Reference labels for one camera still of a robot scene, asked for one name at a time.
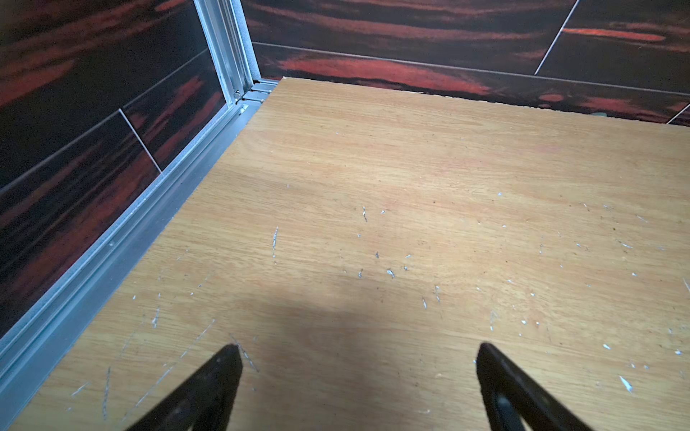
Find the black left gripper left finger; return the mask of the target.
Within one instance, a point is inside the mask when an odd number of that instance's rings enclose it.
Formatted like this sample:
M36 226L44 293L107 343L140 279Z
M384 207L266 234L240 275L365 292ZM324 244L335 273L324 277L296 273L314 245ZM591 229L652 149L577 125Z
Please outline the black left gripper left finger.
M228 344L129 428L225 430L242 372L239 346Z

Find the aluminium frame rail left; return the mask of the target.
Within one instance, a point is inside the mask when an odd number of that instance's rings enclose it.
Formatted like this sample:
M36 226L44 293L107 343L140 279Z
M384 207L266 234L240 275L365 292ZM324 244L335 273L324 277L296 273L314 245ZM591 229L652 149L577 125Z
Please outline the aluminium frame rail left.
M260 104L238 1L1 6L1 427Z

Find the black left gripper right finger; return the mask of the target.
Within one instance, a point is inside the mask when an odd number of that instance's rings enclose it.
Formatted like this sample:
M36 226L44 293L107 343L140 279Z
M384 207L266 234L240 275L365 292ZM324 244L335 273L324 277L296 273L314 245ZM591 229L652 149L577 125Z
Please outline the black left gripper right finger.
M589 430L496 346L484 342L476 373L492 430Z

